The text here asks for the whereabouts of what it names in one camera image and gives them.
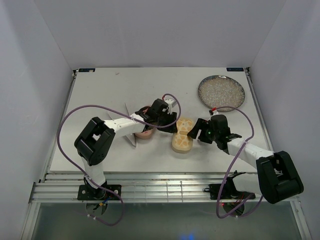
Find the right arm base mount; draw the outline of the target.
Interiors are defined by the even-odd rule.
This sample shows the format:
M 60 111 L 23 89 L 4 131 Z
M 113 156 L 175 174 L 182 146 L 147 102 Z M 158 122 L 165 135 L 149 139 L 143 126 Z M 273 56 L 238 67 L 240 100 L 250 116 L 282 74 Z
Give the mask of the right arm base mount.
M 211 200 L 218 199 L 218 193 L 220 191 L 221 184 L 220 183 L 212 183 L 209 184 L 208 187 L 203 189 L 204 193 L 209 193 L 209 197 Z M 244 200 L 249 197 L 249 200 L 253 200 L 256 198 L 254 193 L 250 193 L 247 191 L 238 191 L 233 183 L 225 183 L 221 192 L 220 198 L 222 200 Z

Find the yellow perforated lid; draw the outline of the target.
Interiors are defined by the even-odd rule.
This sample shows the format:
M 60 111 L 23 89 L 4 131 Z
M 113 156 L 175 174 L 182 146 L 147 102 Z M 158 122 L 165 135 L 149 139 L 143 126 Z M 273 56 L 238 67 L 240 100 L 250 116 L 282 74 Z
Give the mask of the yellow perforated lid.
M 183 142 L 193 142 L 191 137 L 188 137 L 188 132 L 194 127 L 194 121 L 190 118 L 181 117 L 176 122 L 177 133 L 172 136 L 171 144 L 181 145 Z

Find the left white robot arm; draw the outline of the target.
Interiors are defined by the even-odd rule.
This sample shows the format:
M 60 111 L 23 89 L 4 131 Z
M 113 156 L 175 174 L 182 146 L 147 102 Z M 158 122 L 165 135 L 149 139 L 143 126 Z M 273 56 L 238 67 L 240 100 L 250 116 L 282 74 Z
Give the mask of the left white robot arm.
M 84 163 L 85 183 L 88 193 L 100 200 L 106 195 L 103 160 L 106 158 L 114 139 L 131 134 L 158 129 L 165 133 L 177 133 L 177 113 L 173 111 L 177 101 L 169 98 L 156 99 L 149 107 L 143 107 L 129 116 L 102 120 L 92 118 L 74 142 Z

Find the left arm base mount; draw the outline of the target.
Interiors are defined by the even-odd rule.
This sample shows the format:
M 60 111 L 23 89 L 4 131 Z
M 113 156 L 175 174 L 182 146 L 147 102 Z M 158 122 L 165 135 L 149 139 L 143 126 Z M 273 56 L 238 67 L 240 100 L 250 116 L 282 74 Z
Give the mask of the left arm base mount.
M 112 192 L 115 192 L 119 196 L 121 195 L 122 186 L 120 184 L 103 184 L 103 188 L 106 188 Z M 78 201 L 104 201 L 106 199 L 116 201 L 119 198 L 114 193 L 102 190 L 100 188 L 93 188 L 90 185 L 83 184 L 78 188 L 77 200 Z

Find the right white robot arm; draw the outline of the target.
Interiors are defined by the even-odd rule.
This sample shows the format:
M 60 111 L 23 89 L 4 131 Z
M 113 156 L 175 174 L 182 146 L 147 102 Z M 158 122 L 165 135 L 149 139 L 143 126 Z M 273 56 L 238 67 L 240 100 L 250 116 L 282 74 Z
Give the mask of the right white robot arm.
M 304 191 L 303 182 L 289 153 L 260 148 L 241 135 L 232 133 L 223 114 L 213 115 L 210 120 L 198 119 L 187 135 L 207 144 L 216 143 L 226 154 L 256 169 L 254 174 L 235 171 L 221 184 L 222 190 L 216 186 L 214 193 L 224 199 L 246 198 L 249 194 L 255 194 L 275 204 Z

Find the yellow lunch box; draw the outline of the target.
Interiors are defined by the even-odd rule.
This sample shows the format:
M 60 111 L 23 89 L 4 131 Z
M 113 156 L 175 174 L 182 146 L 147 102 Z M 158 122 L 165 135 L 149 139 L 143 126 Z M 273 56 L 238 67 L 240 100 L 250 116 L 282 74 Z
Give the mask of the yellow lunch box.
M 191 151 L 193 142 L 183 142 L 182 144 L 172 143 L 171 147 L 176 153 L 186 154 Z

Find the metal tongs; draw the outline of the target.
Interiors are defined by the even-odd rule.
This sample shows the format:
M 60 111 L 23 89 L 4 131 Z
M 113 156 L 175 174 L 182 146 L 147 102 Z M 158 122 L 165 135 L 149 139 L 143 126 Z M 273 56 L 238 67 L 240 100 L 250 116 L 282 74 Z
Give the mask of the metal tongs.
M 125 114 L 129 116 L 129 118 L 116 118 L 116 114 L 111 111 L 107 112 L 107 116 L 113 122 L 113 125 L 115 125 L 115 137 L 124 138 L 130 145 L 136 148 L 137 140 L 133 130 L 135 130 L 137 123 L 131 119 L 131 115 L 133 112 L 130 110 L 126 102 L 123 104 L 123 109 L 125 110 Z

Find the pink lunch box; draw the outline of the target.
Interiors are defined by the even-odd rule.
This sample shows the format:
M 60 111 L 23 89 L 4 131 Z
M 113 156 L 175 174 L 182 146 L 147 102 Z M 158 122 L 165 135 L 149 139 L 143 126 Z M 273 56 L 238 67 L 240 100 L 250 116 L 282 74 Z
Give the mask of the pink lunch box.
M 143 107 L 141 110 L 143 113 L 146 113 L 149 108 L 150 108 L 150 105 L 147 105 L 147 106 Z M 134 135 L 138 139 L 147 140 L 152 137 L 155 130 L 156 130 L 155 128 L 149 128 L 148 130 L 146 130 L 144 132 L 137 132 Z

